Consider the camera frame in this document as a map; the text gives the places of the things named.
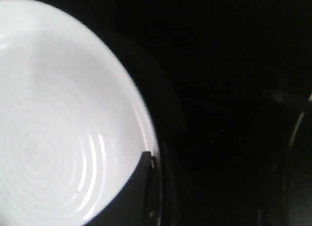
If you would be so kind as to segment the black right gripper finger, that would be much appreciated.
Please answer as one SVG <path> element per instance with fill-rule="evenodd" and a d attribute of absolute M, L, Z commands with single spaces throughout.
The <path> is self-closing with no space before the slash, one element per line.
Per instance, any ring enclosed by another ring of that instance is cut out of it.
<path fill-rule="evenodd" d="M 125 186 L 92 220 L 94 226 L 156 225 L 156 160 L 150 152 L 139 163 Z"/>

